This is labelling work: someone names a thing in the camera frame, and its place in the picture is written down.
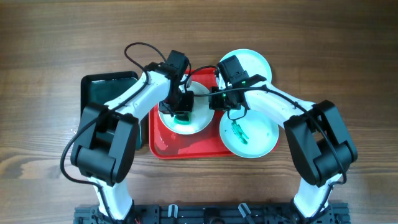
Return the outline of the pale green plate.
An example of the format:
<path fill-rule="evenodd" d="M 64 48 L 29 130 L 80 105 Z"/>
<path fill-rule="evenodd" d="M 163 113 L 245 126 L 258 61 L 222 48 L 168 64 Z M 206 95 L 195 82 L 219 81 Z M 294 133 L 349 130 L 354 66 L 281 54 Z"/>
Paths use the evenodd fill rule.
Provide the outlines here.
<path fill-rule="evenodd" d="M 232 110 L 221 118 L 220 138 L 233 154 L 258 158 L 277 146 L 279 125 L 258 111 Z"/>

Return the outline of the white ridged plate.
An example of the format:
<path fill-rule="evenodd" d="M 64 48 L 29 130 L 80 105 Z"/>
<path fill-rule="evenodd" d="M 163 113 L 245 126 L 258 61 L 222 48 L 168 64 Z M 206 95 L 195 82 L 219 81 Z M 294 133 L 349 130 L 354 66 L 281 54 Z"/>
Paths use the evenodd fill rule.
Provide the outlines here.
<path fill-rule="evenodd" d="M 194 92 L 194 95 L 204 95 L 210 91 L 198 82 L 192 82 L 187 91 Z M 194 97 L 193 111 L 190 115 L 190 124 L 181 125 L 174 122 L 174 116 L 159 112 L 161 122 L 172 132 L 177 134 L 189 135 L 200 132 L 205 129 L 213 119 L 214 111 L 209 109 L 209 103 L 205 97 Z"/>

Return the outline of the green yellow sponge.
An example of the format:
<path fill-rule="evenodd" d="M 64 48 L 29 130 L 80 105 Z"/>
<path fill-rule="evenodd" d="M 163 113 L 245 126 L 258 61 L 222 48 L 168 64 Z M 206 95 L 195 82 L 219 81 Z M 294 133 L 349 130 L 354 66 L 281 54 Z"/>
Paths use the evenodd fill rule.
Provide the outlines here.
<path fill-rule="evenodd" d="M 177 114 L 174 116 L 174 122 L 176 124 L 188 125 L 188 124 L 190 124 L 190 115 L 189 114 Z"/>

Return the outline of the pale blue plate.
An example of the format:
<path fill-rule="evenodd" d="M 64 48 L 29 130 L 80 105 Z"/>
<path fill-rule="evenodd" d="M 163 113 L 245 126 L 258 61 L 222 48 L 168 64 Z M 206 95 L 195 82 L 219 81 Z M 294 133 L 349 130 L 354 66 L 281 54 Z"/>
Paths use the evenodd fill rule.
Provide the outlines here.
<path fill-rule="evenodd" d="M 240 90 L 250 90 L 260 88 L 265 84 L 272 83 L 272 71 L 269 62 L 258 52 L 251 49 L 236 49 L 228 52 L 225 56 L 223 56 L 220 62 L 230 58 L 232 56 L 236 56 L 239 60 L 244 71 L 247 71 L 249 77 L 253 77 L 254 75 L 260 75 L 262 78 L 259 82 L 251 84 L 249 81 L 241 81 L 237 89 Z"/>

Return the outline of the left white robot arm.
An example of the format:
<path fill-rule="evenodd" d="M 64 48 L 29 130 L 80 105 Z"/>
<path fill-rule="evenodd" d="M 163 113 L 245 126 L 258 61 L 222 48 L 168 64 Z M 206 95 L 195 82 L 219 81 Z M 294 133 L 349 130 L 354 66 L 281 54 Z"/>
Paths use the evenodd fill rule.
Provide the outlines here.
<path fill-rule="evenodd" d="M 193 93 L 181 91 L 188 78 L 187 59 L 166 60 L 143 68 L 136 84 L 106 104 L 89 103 L 82 111 L 77 133 L 65 147 L 70 161 L 92 185 L 99 200 L 94 220 L 133 223 L 134 201 L 124 181 L 135 155 L 140 122 L 154 106 L 160 111 L 188 119 Z"/>

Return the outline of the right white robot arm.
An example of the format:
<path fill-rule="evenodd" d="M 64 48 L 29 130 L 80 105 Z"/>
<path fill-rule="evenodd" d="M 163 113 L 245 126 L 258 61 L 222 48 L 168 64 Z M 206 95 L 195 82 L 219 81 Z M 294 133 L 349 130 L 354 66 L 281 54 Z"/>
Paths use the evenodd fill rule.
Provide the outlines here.
<path fill-rule="evenodd" d="M 259 74 L 229 83 L 226 88 L 211 89 L 210 107 L 226 112 L 242 108 L 244 118 L 255 111 L 284 129 L 294 166 L 301 176 L 292 201 L 294 213 L 302 222 L 313 222 L 328 208 L 334 186 L 346 183 L 346 173 L 358 158 L 338 108 L 328 100 L 300 100 Z"/>

